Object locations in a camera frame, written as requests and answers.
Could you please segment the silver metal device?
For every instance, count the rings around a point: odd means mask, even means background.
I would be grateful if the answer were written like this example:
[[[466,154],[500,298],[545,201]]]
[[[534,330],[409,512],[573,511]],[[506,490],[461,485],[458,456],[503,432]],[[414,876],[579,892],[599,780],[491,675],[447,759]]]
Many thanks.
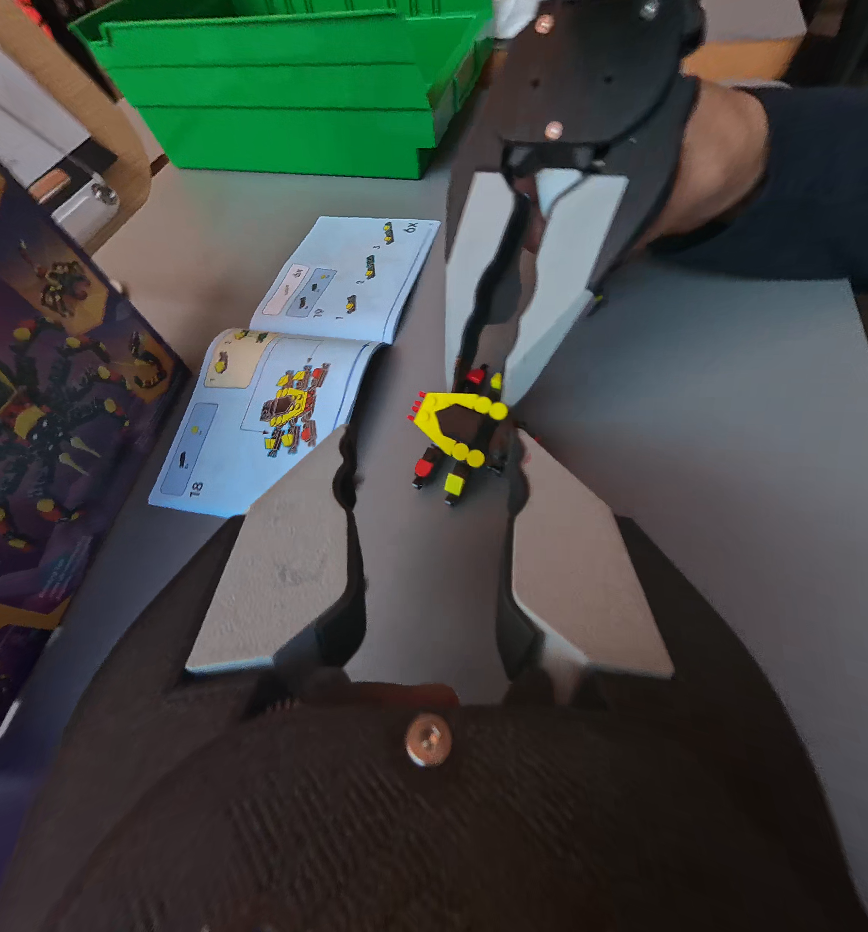
[[[103,176],[90,171],[55,167],[34,181],[28,193],[84,248],[112,222],[120,207],[117,193]]]

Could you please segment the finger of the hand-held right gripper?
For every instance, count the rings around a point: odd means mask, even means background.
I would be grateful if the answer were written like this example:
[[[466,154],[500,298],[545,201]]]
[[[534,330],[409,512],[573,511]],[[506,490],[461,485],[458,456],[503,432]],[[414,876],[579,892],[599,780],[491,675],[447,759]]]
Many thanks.
[[[517,404],[590,302],[591,276],[624,197],[624,175],[541,169],[535,177],[544,232],[535,284],[503,372],[503,401]]]
[[[528,225],[528,202],[501,173],[473,174],[446,264],[444,354],[451,388],[473,368],[483,333],[508,328],[518,309]]]

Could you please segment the green plastic bin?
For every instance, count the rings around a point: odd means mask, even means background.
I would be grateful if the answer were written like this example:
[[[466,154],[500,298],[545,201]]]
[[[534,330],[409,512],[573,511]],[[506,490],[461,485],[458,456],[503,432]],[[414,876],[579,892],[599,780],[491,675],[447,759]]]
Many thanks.
[[[180,169],[420,179],[447,107],[421,110],[140,107]]]
[[[490,2],[111,2],[70,29],[110,71],[442,64],[491,35]]]
[[[114,71],[137,108],[434,109],[459,100],[473,81],[471,57],[450,77],[425,77],[415,64],[149,66]]]

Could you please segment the purple lego box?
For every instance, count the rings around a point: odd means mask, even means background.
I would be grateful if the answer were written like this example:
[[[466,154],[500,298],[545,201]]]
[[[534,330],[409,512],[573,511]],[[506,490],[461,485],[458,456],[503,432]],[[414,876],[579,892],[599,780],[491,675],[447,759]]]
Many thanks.
[[[0,163],[0,729],[188,374]]]

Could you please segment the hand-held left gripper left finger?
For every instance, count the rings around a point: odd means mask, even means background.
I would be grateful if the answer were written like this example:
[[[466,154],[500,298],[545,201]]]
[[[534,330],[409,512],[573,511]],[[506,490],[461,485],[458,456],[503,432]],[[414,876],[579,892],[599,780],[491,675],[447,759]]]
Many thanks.
[[[187,670],[349,663],[367,630],[356,467],[343,425],[248,509]]]

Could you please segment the brown cardboard box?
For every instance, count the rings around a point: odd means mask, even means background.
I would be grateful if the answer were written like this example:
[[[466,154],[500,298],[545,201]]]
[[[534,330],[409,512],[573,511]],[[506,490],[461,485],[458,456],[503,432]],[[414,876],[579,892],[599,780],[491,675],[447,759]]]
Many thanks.
[[[152,174],[145,146],[128,106],[112,102],[54,39],[47,37],[15,2],[0,1],[0,49],[78,119],[117,157],[104,178],[119,198],[119,210],[82,247],[96,253],[147,203]]]

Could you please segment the person's right hand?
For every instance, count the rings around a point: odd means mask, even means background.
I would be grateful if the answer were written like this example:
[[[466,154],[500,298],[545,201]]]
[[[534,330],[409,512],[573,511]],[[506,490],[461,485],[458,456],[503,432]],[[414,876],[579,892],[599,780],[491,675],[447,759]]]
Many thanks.
[[[739,204],[764,174],[768,139],[766,111],[755,96],[700,81],[672,192],[642,242],[687,234]]]

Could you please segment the light blue instruction booklet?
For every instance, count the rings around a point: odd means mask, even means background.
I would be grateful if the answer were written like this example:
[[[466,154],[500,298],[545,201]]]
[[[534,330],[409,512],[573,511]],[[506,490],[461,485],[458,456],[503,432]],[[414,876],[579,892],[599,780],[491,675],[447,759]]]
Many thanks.
[[[249,327],[211,342],[148,503],[239,516],[347,424],[439,231],[437,220],[319,217]]]

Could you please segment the person's right forearm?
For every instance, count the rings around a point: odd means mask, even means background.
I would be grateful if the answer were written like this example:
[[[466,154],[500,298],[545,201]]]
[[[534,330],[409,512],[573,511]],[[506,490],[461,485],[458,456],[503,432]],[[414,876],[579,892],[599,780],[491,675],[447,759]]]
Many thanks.
[[[725,215],[651,251],[702,271],[846,279],[868,293],[868,87],[736,88],[766,111],[761,180]]]

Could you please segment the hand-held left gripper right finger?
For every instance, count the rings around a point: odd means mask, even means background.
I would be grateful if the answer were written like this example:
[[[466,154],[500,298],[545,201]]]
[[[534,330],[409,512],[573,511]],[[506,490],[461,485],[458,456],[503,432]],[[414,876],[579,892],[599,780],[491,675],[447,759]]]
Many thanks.
[[[496,642],[510,682],[675,667],[610,507],[521,429],[510,436]]]

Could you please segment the yellow black lego spider model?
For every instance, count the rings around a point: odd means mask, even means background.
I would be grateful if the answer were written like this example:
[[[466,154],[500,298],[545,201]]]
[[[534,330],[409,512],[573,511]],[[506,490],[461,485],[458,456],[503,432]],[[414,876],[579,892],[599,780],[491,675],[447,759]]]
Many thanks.
[[[442,478],[443,500],[455,506],[485,472],[503,475],[512,456],[512,430],[523,427],[504,399],[504,374],[487,365],[469,368],[451,391],[420,391],[408,420],[426,437],[412,487]]]

